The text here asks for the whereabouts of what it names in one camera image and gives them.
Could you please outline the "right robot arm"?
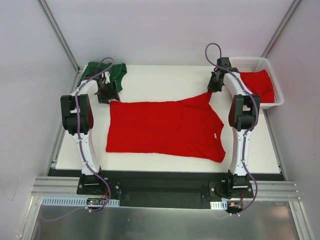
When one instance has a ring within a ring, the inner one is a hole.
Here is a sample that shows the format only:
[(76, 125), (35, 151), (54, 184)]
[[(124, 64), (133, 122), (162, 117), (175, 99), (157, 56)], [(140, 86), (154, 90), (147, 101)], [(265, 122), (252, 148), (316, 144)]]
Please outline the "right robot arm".
[(216, 93), (225, 86), (232, 95), (228, 124), (233, 132), (231, 164), (226, 180), (214, 188), (216, 195), (231, 199), (251, 187), (252, 175), (248, 170), (249, 146), (254, 128), (258, 124), (260, 96), (253, 94), (241, 79), (237, 68), (228, 57), (220, 57), (211, 72), (208, 91)]

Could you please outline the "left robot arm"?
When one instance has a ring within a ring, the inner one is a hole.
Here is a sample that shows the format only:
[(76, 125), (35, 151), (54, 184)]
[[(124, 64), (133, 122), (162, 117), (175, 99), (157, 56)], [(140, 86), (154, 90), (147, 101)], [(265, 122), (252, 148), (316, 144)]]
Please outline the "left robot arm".
[(119, 99), (117, 84), (110, 81), (110, 68), (102, 69), (100, 64), (90, 67), (89, 75), (79, 86), (60, 98), (62, 126), (72, 136), (81, 161), (77, 190), (79, 195), (111, 195), (93, 145), (94, 115), (90, 102), (94, 95), (107, 103), (112, 99)]

